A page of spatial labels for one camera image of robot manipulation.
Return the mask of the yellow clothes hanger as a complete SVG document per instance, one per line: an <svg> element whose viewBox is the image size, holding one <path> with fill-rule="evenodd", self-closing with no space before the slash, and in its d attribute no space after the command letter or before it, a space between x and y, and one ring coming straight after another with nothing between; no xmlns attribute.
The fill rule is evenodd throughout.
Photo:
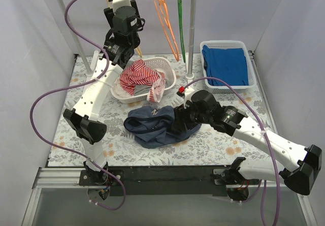
<svg viewBox="0 0 325 226"><path fill-rule="evenodd" d="M107 2L108 7L111 8L110 0L106 0L106 2ZM140 57L143 56L143 55L142 55L142 51L141 51L141 49L140 49L139 46L136 48L136 51L137 51L137 53L138 53L138 55L139 55Z"/></svg>

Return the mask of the navy blue tank top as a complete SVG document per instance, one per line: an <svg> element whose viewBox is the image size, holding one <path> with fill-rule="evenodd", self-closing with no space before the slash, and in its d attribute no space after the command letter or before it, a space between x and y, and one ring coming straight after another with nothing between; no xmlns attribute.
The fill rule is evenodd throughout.
<svg viewBox="0 0 325 226"><path fill-rule="evenodd" d="M147 149L156 149L187 140L201 125L184 125L178 108L165 106L155 109L144 106L131 110L124 121L124 128L135 136L135 141Z"/></svg>

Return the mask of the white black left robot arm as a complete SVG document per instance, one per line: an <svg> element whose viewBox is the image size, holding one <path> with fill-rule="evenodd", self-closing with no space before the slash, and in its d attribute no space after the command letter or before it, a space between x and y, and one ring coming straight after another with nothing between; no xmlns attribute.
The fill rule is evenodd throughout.
<svg viewBox="0 0 325 226"><path fill-rule="evenodd" d="M102 138L107 126L98 121L100 109L113 84L126 67L135 49L140 44L139 31L143 30L145 19L141 18L137 3L130 3L116 10L104 9L110 25L106 34L102 57L96 60L92 79L95 82L84 87L79 101L72 109L65 109L63 117L81 139L88 160L84 167L88 178L96 185L107 182L108 167L104 157Z"/></svg>

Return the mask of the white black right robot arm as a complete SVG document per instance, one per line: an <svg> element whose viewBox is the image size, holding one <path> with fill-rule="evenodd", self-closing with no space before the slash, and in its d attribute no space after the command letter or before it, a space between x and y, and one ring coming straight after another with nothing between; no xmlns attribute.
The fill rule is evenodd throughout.
<svg viewBox="0 0 325 226"><path fill-rule="evenodd" d="M255 162L238 157L224 171L213 175L216 181L225 184L241 184L252 179L279 181L298 194L307 196L311 193L321 170L321 148L296 144L261 128L245 112L234 106L222 106L206 90L180 87L177 94L184 99L183 105L174 109L173 128L177 131L185 132L200 124L208 124L217 132L273 156L270 161Z"/></svg>

